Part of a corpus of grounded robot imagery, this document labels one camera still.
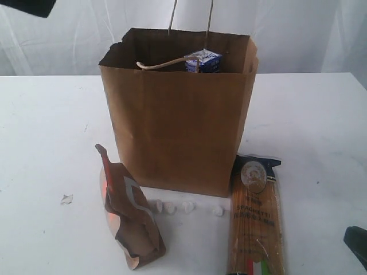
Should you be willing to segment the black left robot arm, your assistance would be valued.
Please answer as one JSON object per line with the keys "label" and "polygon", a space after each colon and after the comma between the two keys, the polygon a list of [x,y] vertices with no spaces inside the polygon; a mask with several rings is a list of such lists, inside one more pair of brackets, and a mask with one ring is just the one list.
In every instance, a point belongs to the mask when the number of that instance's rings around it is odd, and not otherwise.
{"label": "black left robot arm", "polygon": [[0,3],[36,17],[47,18],[56,0],[0,0]]}

